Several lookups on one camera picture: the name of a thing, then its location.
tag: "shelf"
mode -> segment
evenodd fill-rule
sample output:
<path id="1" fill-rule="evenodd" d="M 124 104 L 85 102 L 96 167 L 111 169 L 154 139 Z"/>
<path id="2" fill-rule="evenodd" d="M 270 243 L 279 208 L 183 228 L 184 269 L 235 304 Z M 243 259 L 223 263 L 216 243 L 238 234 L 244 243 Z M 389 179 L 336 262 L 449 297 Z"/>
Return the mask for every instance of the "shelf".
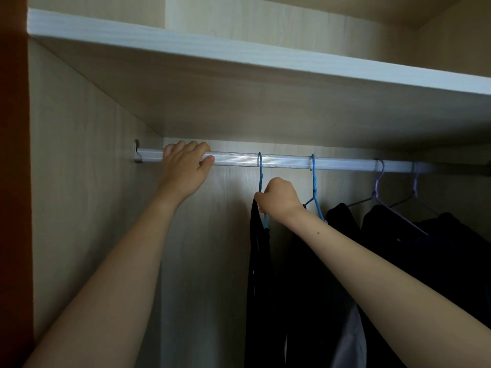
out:
<path id="1" fill-rule="evenodd" d="M 460 0 L 266 0 L 419 28 Z"/>
<path id="2" fill-rule="evenodd" d="M 491 78 L 34 9 L 28 32 L 168 137 L 405 149 L 491 141 Z"/>

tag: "reddish-brown door frame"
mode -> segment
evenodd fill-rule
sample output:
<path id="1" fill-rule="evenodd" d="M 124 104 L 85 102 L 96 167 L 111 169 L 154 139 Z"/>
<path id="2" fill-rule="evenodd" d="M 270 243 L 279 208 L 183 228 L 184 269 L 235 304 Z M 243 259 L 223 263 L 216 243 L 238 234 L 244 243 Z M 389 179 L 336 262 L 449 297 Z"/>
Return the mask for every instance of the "reddish-brown door frame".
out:
<path id="1" fill-rule="evenodd" d="M 0 366 L 34 346 L 27 0 L 0 2 Z"/>

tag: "hand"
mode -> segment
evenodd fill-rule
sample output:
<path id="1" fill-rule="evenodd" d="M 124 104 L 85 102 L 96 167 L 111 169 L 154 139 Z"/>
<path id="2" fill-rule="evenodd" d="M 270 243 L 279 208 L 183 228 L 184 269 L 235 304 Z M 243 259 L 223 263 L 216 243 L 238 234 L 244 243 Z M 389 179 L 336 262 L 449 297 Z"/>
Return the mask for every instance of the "hand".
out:
<path id="1" fill-rule="evenodd" d="M 264 193 L 256 192 L 254 198 L 261 212 L 286 226 L 291 217 L 304 210 L 292 183 L 279 177 L 270 180 Z"/>
<path id="2" fill-rule="evenodd" d="M 208 156 L 200 165 L 199 162 L 207 151 L 210 151 L 210 146 L 205 142 L 198 144 L 192 141 L 186 144 L 179 141 L 176 145 L 166 146 L 163 149 L 163 171 L 156 199 L 177 209 L 185 199 L 193 195 L 205 182 L 215 162 L 213 156 Z"/>

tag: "clothes hanger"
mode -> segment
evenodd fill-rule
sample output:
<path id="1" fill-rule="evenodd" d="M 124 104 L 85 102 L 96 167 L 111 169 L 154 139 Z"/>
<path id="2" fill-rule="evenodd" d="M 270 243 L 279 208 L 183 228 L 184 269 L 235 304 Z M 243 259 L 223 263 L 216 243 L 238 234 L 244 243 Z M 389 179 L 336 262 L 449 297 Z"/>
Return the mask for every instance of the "clothes hanger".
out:
<path id="1" fill-rule="evenodd" d="M 313 176 L 313 183 L 312 184 L 314 185 L 314 193 L 313 193 L 312 198 L 304 204 L 304 208 L 307 208 L 308 203 L 310 203 L 311 201 L 314 201 L 315 206 L 317 207 L 317 213 L 319 215 L 319 218 L 322 219 L 324 222 L 326 222 L 326 220 L 322 216 L 322 211 L 321 211 L 321 207 L 319 206 L 319 202 L 317 201 L 317 176 L 315 174 L 315 156 L 314 156 L 314 154 L 312 154 L 312 176 Z"/>
<path id="2" fill-rule="evenodd" d="M 259 192 L 263 189 L 263 156 L 259 153 Z M 267 214 L 264 213 L 264 228 L 267 228 Z"/>
<path id="3" fill-rule="evenodd" d="M 409 197 L 399 201 L 398 203 L 395 203 L 395 204 L 392 204 L 390 207 L 394 207 L 396 205 L 399 205 L 399 204 L 402 204 L 402 203 L 405 203 L 406 201 L 409 201 L 411 200 L 411 198 L 414 196 L 422 206 L 424 206 L 427 210 L 431 211 L 434 215 L 438 216 L 439 214 L 434 210 L 432 209 L 428 204 L 426 204 L 423 199 L 421 199 L 419 197 L 419 194 L 418 194 L 418 177 L 419 175 L 421 174 L 419 172 L 419 164 L 418 163 L 413 163 L 413 170 L 416 169 L 416 173 L 415 173 L 415 176 L 414 176 L 414 180 L 412 181 L 412 192 L 411 194 L 409 195 Z"/>
<path id="4" fill-rule="evenodd" d="M 413 222 L 409 221 L 406 217 L 404 217 L 403 215 L 399 214 L 398 212 L 396 212 L 394 209 L 391 209 L 387 204 L 385 204 L 383 201 L 380 200 L 380 198 L 378 197 L 378 184 L 380 183 L 380 179 L 382 178 L 382 176 L 384 175 L 385 173 L 385 163 L 383 160 L 379 160 L 379 159 L 376 159 L 377 161 L 380 161 L 382 163 L 382 173 L 380 173 L 380 175 L 378 176 L 378 178 L 375 180 L 375 186 L 374 186 L 374 189 L 372 191 L 372 196 L 369 197 L 368 199 L 365 199 L 365 200 L 362 200 L 362 201 L 359 201 L 357 203 L 354 203 L 354 204 L 351 204 L 351 205 L 348 205 L 348 208 L 353 206 L 353 205 L 358 205 L 358 204 L 361 204 L 361 203 L 365 203 L 367 201 L 370 201 L 370 200 L 375 200 L 377 201 L 380 205 L 382 205 L 384 208 L 387 208 L 388 210 L 390 210 L 392 213 L 394 213 L 396 216 L 398 216 L 399 218 L 401 218 L 404 222 L 407 222 L 409 223 L 412 227 L 414 227 L 416 230 L 418 230 L 419 232 L 421 232 L 422 234 L 428 236 L 428 234 L 426 232 L 424 232 L 422 229 L 420 229 L 419 227 L 417 227 Z"/>

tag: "silver hanging rail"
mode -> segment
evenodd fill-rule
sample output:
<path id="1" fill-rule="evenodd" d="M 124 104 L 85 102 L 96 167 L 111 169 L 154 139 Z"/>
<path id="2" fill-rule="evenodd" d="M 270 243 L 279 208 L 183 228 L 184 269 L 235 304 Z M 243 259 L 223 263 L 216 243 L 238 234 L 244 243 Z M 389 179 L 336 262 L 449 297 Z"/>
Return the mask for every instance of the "silver hanging rail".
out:
<path id="1" fill-rule="evenodd" d="M 215 157 L 215 165 L 221 166 L 249 166 L 259 167 L 258 154 L 241 154 L 230 152 L 210 152 L 204 155 Z M 139 148 L 135 146 L 135 162 L 160 162 L 163 150 Z M 310 156 L 287 156 L 263 154 L 264 168 L 286 168 L 286 169 L 312 169 L 312 158 Z M 334 159 L 330 157 L 316 157 L 317 170 L 351 170 L 363 172 L 381 172 L 382 163 L 377 160 L 366 159 Z M 390 161 L 384 160 L 386 173 L 412 173 L 414 163 L 412 161 Z M 420 173 L 455 174 L 491 176 L 491 165 L 464 165 L 464 164 L 434 164 L 418 162 Z"/>

